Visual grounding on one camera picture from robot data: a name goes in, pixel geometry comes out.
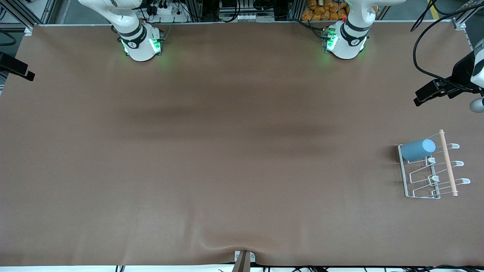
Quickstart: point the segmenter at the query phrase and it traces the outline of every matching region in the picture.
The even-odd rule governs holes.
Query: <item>metal frame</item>
[[[289,11],[287,13],[288,19],[297,19],[301,18],[303,14],[304,7],[306,6],[305,0],[294,0],[292,4],[290,4]]]
[[[441,137],[441,135],[443,135],[444,133],[445,133],[444,131],[441,131],[441,132],[439,132],[435,135],[432,135],[432,136],[430,136],[426,139],[433,139],[433,138],[436,138],[436,137]],[[442,149],[442,150],[434,152],[434,154],[439,154],[439,153],[445,154],[444,150],[459,149],[460,148],[460,145],[455,144],[455,143],[447,144],[447,143],[445,143],[445,141],[443,141],[442,144],[445,145],[447,148],[444,148],[443,145],[438,146],[437,148]],[[454,196],[457,196],[457,194],[456,194],[457,191],[454,191],[452,189],[450,191],[447,191],[447,192],[444,191],[444,190],[452,187],[452,186],[448,186],[448,184],[451,184],[451,182],[454,182],[453,179],[452,179],[452,181],[440,182],[440,178],[439,178],[439,173],[447,171],[450,175],[450,174],[452,174],[452,171],[449,170],[447,168],[447,166],[443,170],[440,170],[440,171],[435,170],[435,166],[445,165],[446,164],[445,162],[443,162],[443,163],[439,162],[438,163],[437,159],[433,155],[427,156],[425,158],[422,158],[422,159],[419,159],[419,160],[416,160],[416,161],[405,160],[402,156],[401,146],[402,145],[398,145],[397,149],[398,149],[398,156],[399,156],[399,159],[400,159],[400,167],[402,169],[403,187],[405,189],[405,196],[406,197],[439,199],[442,195],[446,195],[446,194],[453,194]],[[464,162],[462,162],[462,161],[451,161],[451,163],[453,163],[453,165],[451,165],[450,168],[464,166]],[[416,169],[416,170],[414,170],[410,173],[406,172],[405,165],[408,166],[408,165],[417,165],[417,164],[423,164],[423,166],[421,165],[420,168],[418,168],[418,169]],[[420,175],[422,175],[422,171],[426,171],[426,170],[427,171],[430,170],[430,175],[428,175],[427,178],[420,179],[420,180],[417,180],[417,181],[412,179],[412,174],[419,173]],[[470,183],[470,180],[465,179],[465,178],[457,179],[455,181],[461,181],[460,183],[455,183],[455,185],[469,184]],[[418,187],[409,188],[409,185],[411,185],[411,184],[414,184]],[[431,191],[430,192],[423,191],[423,189],[431,189]],[[428,195],[427,196],[417,196],[416,192],[427,192]]]
[[[238,254],[237,252],[235,253],[235,264],[234,268],[232,269],[232,272],[250,272],[250,262],[252,255],[254,255],[252,252],[243,250],[240,251]]]
[[[20,24],[20,23],[8,23],[8,24],[1,24],[0,23],[0,29],[3,30],[23,30],[25,29],[25,25]]]
[[[465,3],[462,7],[460,7],[460,9],[470,8],[470,7],[473,7],[475,5],[479,5],[483,2],[484,2],[484,0],[470,0],[469,2]],[[453,18],[452,22],[454,24],[455,30],[466,29],[467,20],[469,20],[469,18],[471,18],[474,14],[476,14],[476,12],[478,12],[482,8],[483,7],[480,7],[480,8],[474,9],[474,10],[468,10],[464,13],[461,13],[461,15],[459,15],[458,17]]]
[[[185,5],[190,12],[190,17],[192,18],[192,22],[199,22],[200,18],[202,18],[202,5],[203,2],[199,0],[185,0]]]
[[[52,10],[57,0],[47,0],[42,16],[39,18],[24,3],[19,0],[2,0],[0,5],[10,15],[12,15],[19,24],[0,24],[2,29],[28,28],[32,30],[33,26],[47,23],[52,17]]]
[[[384,6],[380,11],[377,20],[381,21],[387,14],[387,12],[390,10],[391,6]]]
[[[450,19],[442,20],[442,22],[451,22]],[[314,24],[322,24],[322,23],[332,23],[335,21],[315,21]],[[413,23],[414,21],[405,21],[405,20],[385,20],[385,21],[375,21],[375,23]],[[423,20],[424,23],[432,23],[435,20]],[[297,24],[297,22],[292,21],[272,21],[272,22],[264,22],[264,23],[271,23],[271,24]],[[157,25],[209,25],[209,24],[225,24],[222,22],[188,22],[188,23],[162,23]],[[110,27],[111,24],[40,24],[39,27]]]

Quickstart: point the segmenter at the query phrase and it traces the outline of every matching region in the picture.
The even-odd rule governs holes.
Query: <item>black cable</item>
[[[460,11],[452,12],[452,13],[450,13],[450,14],[448,14],[448,15],[446,15],[446,16],[444,16],[444,17],[440,18],[440,19],[438,19],[437,21],[433,22],[433,23],[432,23],[432,24],[430,24],[430,25],[429,25],[429,26],[428,26],[426,29],[424,29],[424,30],[422,31],[422,33],[420,34],[420,36],[419,36],[419,37],[417,38],[417,40],[415,41],[415,45],[413,46],[413,65],[415,65],[415,68],[417,68],[417,70],[419,70],[420,72],[422,72],[422,73],[424,73],[424,74],[426,74],[426,75],[428,75],[428,76],[431,76],[431,77],[434,77],[434,78],[440,79],[440,80],[442,80],[443,82],[445,82],[445,83],[447,83],[447,84],[449,84],[449,85],[453,86],[454,88],[457,88],[457,89],[459,89],[459,90],[461,90],[461,91],[471,91],[472,89],[466,88],[466,87],[464,87],[464,86],[462,86],[462,85],[456,85],[456,84],[454,84],[454,83],[452,83],[452,82],[450,82],[450,81],[446,80],[445,78],[443,78],[443,77],[441,77],[441,76],[438,76],[438,75],[436,75],[436,74],[433,74],[433,73],[431,73],[431,72],[428,72],[428,71],[426,71],[426,70],[422,69],[422,68],[421,68],[421,67],[418,65],[418,63],[417,63],[417,46],[419,45],[419,42],[420,42],[420,40],[422,39],[422,37],[425,35],[425,33],[427,33],[427,31],[429,31],[429,30],[430,30],[430,29],[431,29],[431,28],[432,28],[434,25],[436,25],[437,23],[439,23],[439,22],[441,22],[442,20],[445,20],[445,19],[447,19],[447,18],[449,18],[449,17],[452,17],[452,16],[454,16],[454,15],[457,15],[457,14],[460,14],[460,13],[464,13],[464,12],[466,12],[466,11],[468,11],[468,10],[475,10],[475,9],[480,8],[480,7],[484,7],[484,3],[479,4],[479,5],[475,5],[475,6],[473,6],[473,7],[470,7],[470,8],[467,8],[467,9],[463,9],[463,10],[460,10]],[[426,268],[424,268],[423,270],[418,271],[418,272],[429,272],[429,271],[430,271],[430,270],[432,270],[432,269],[433,269],[433,268],[430,268],[430,269],[426,269]]]
[[[420,14],[419,18],[415,21],[415,23],[413,24],[410,32],[414,32],[419,26],[420,24],[423,22],[424,18],[425,18],[425,15],[427,15],[427,12],[430,10],[430,8],[435,5],[435,3],[437,2],[438,0],[430,0],[427,4],[427,7],[425,8],[425,10],[422,12],[422,14]]]
[[[316,33],[316,31],[317,31],[317,30],[318,30],[318,31],[323,31],[323,28],[315,28],[315,27],[311,26],[311,23],[310,23],[309,21],[307,21],[307,25],[306,25],[306,24],[304,24],[302,21],[300,21],[300,20],[298,20],[298,19],[289,19],[289,21],[295,21],[295,22],[298,22],[299,24],[301,24],[301,25],[302,25],[302,26],[304,26],[305,28],[310,29],[310,30],[313,32],[313,34],[314,34],[316,37],[318,37],[319,39],[322,39],[322,40],[329,40],[329,38],[327,38],[327,37],[323,37],[323,36],[321,36],[321,35],[319,35],[319,34],[317,34],[317,33]]]
[[[328,272],[326,270],[326,268],[322,267],[322,266],[312,266],[312,265],[308,265],[307,267],[315,270],[315,272]]]
[[[217,12],[217,8],[213,8],[214,6],[214,3],[216,3],[217,1],[216,0],[212,0],[212,14],[213,14],[213,18],[215,20],[217,20],[218,22],[225,22],[225,23],[230,23],[232,22],[233,20],[237,19],[237,17],[240,15],[241,13],[241,2],[240,0],[237,0],[237,3],[235,4],[235,7],[234,7],[234,15],[232,16],[232,18],[229,20],[229,21],[224,21],[222,19],[220,19],[216,12]]]
[[[418,267],[402,267],[401,269],[404,269],[405,271],[412,271],[412,272],[430,272],[433,269],[462,269],[465,270],[466,272],[478,272],[474,267],[471,266],[452,266],[452,265],[439,265],[439,266],[434,266],[434,267],[428,267],[428,268],[418,268]]]
[[[320,31],[323,31],[323,28],[315,28],[315,27],[310,27],[306,24],[304,24],[302,21],[298,20],[298,19],[289,19],[288,21],[294,21],[294,22],[298,22],[299,24],[301,24],[303,27],[307,28],[307,29],[311,29],[313,28],[314,30],[320,30]]]
[[[365,271],[365,272],[368,272],[368,270],[366,270],[366,267],[363,267],[363,269],[364,269],[364,271]],[[385,272],[387,272],[387,268],[386,268],[386,267],[384,267],[383,269],[385,270]],[[402,269],[403,269],[403,270],[406,270],[406,269],[405,269],[405,268],[403,268],[403,267],[402,267]]]
[[[124,268],[126,268],[125,265],[117,265],[115,272],[118,272],[118,267],[120,268],[120,272],[124,272]]]
[[[309,25],[309,27],[311,28],[311,30],[313,31],[314,35],[316,35],[316,37],[318,37],[319,39],[321,40],[329,40],[329,38],[325,38],[319,34],[316,33],[316,30],[311,26],[311,23],[309,21],[307,21],[307,24]]]
[[[436,10],[438,13],[440,13],[440,14],[442,14],[442,15],[449,15],[449,13],[446,13],[446,12],[442,12],[442,11],[440,11],[440,10],[437,8],[437,6],[436,6],[435,4],[434,4],[434,8],[435,8],[435,10]]]
[[[7,14],[7,10],[4,10],[2,7],[0,7],[0,21],[3,20],[3,18],[5,17],[5,15]]]
[[[146,19],[145,12],[143,11],[142,8],[138,8],[141,11],[141,15],[143,15],[143,20],[145,20],[146,23],[148,23],[148,20]]]
[[[287,16],[287,13],[284,14],[284,15],[279,15],[279,16],[272,16],[273,18],[282,18],[282,17],[286,17]]]
[[[262,5],[262,0],[254,0],[253,2],[254,2],[254,4],[252,6],[256,10],[260,10],[260,11],[266,11],[266,10],[271,9],[275,6],[275,1],[274,1],[274,3],[267,5],[267,6]]]
[[[14,36],[10,35],[9,33],[3,31],[0,29],[0,33],[2,33],[3,35],[9,37],[10,39],[12,39],[11,42],[9,43],[1,43],[0,46],[11,46],[11,45],[15,45],[17,43],[17,40],[15,39]]]
[[[390,10],[392,6],[387,6],[387,9],[385,10],[385,13],[381,13],[379,16],[378,16],[378,20],[383,20],[383,18],[385,17],[385,15],[388,13],[388,11]]]
[[[185,10],[191,17],[195,17],[197,19],[200,19],[200,20],[203,20],[203,17],[199,17],[199,16],[196,16],[196,15],[193,15],[187,8],[185,8],[184,5],[181,6],[183,8],[183,10]]]

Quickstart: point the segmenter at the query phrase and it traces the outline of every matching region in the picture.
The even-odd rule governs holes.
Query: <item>black band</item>
[[[348,42],[349,46],[359,45],[366,37],[366,35],[363,35],[362,37],[354,37],[349,35],[345,30],[345,24],[341,25],[341,36]]]
[[[474,66],[474,72],[472,73],[472,76],[477,76],[478,73],[480,73],[484,69],[484,60],[481,60]]]
[[[348,20],[346,20],[346,22],[344,22],[344,25],[347,25],[352,30],[359,31],[359,32],[367,31],[371,27],[371,25],[370,25],[369,27],[366,27],[366,28],[359,28],[359,27],[357,27],[355,25],[352,25]]]
[[[474,48],[474,56],[477,56],[481,50],[484,50],[484,42],[482,42],[480,45],[476,45],[476,48]]]
[[[125,37],[131,37],[131,36],[135,35],[136,33],[138,33],[140,29],[141,29],[141,23],[138,22],[138,27],[135,30],[131,31],[130,33],[121,33],[121,32],[118,31],[118,34],[121,35],[121,36],[125,36]]]
[[[142,26],[143,27],[143,32],[141,33],[140,36],[138,36],[137,38],[133,39],[133,40],[127,40],[127,39],[123,39],[122,41],[124,42],[125,45],[127,45],[129,48],[132,48],[132,49],[136,49],[139,47],[139,44],[145,40],[146,38],[146,27]]]

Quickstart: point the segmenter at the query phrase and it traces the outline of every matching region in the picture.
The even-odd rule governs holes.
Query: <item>green led light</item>
[[[336,42],[338,41],[338,36],[335,34],[329,41],[328,41],[328,46],[327,46],[327,50],[333,50],[334,49],[334,45],[336,44]]]
[[[122,46],[124,47],[124,51],[126,52],[126,54],[128,54],[128,48],[126,48],[126,44],[124,43],[123,40],[121,40],[121,43],[122,43]]]
[[[160,43],[158,41],[150,39],[150,44],[155,52],[160,51]]]
[[[363,39],[363,41],[362,41],[362,46],[360,47],[360,51],[361,51],[361,50],[363,50],[363,48],[364,48],[364,43],[365,43],[365,42],[366,42],[366,37],[365,37],[365,38]]]

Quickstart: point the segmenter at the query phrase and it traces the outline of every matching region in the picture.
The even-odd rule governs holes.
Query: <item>white bracket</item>
[[[240,255],[240,251],[236,251],[235,254],[234,254],[234,262],[237,261],[237,259],[239,258],[239,255]],[[256,262],[256,255],[252,252],[249,252],[250,254],[250,262]]]
[[[25,28],[24,29],[24,36],[32,36],[32,30],[31,29],[28,29],[28,28]]]
[[[455,30],[465,30],[466,29],[466,24],[465,23],[462,23],[462,24],[457,23],[455,18],[452,18],[452,24],[454,25]]]

